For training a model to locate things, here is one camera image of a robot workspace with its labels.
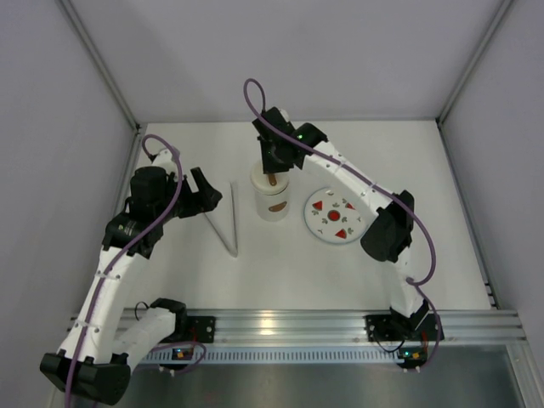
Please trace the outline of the white round container lid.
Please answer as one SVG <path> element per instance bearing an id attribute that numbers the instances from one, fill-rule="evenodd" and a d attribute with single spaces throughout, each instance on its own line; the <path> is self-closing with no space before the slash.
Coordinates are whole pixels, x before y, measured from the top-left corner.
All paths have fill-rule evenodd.
<path id="1" fill-rule="evenodd" d="M 275 196 L 287 188 L 289 177 L 287 173 L 264 173 L 263 163 L 257 161 L 251 168 L 250 181 L 259 194 Z"/>

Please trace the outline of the white cylindrical lunch container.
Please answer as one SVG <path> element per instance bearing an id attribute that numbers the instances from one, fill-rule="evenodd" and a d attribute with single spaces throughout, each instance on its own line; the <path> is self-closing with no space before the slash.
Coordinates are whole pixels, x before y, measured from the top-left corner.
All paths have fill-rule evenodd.
<path id="1" fill-rule="evenodd" d="M 265 195 L 262 191 L 255 191 L 255 205 L 257 215 L 267 222 L 281 221 L 289 211 L 290 192 L 286 187 L 274 195 Z"/>

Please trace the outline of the metal tongs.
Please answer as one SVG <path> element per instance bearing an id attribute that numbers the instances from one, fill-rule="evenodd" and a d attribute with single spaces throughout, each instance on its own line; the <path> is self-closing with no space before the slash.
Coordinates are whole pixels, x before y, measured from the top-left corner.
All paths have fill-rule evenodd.
<path id="1" fill-rule="evenodd" d="M 218 191 L 223 198 L 215 209 L 205 213 L 205 218 L 227 253 L 232 258 L 237 258 L 239 254 L 236 220 L 237 187 L 235 183 L 224 181 L 219 185 Z"/>

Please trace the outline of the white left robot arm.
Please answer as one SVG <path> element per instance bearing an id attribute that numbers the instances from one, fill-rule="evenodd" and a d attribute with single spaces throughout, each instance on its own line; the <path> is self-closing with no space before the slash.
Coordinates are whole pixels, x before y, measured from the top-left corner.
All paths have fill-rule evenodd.
<path id="1" fill-rule="evenodd" d="M 124 211 L 106 226 L 99 267 L 82 310 L 59 349 L 42 357 L 40 371 L 58 390 L 115 405 L 134 368 L 159 344 L 192 348 L 213 341 L 204 324 L 189 317 L 184 303 L 164 297 L 151 303 L 122 335 L 116 333 L 128 294 L 162 238 L 165 223 L 210 212 L 223 197 L 200 168 L 190 172 L 196 191 L 164 167 L 141 167 L 131 178 Z"/>

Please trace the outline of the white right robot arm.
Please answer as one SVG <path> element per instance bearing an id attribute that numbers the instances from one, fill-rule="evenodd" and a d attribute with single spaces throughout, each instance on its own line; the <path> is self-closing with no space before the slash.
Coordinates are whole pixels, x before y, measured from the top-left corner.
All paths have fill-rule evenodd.
<path id="1" fill-rule="evenodd" d="M 410 266 L 412 231 L 421 223 L 413 195 L 371 182 L 315 125 L 306 122 L 295 127 L 277 107 L 259 113 L 252 125 L 258 133 L 265 176 L 293 168 L 308 171 L 351 206 L 354 221 L 363 226 L 356 236 L 362 250 L 387 266 L 382 278 L 389 300 L 387 321 L 401 337 L 411 337 L 430 310 Z"/>

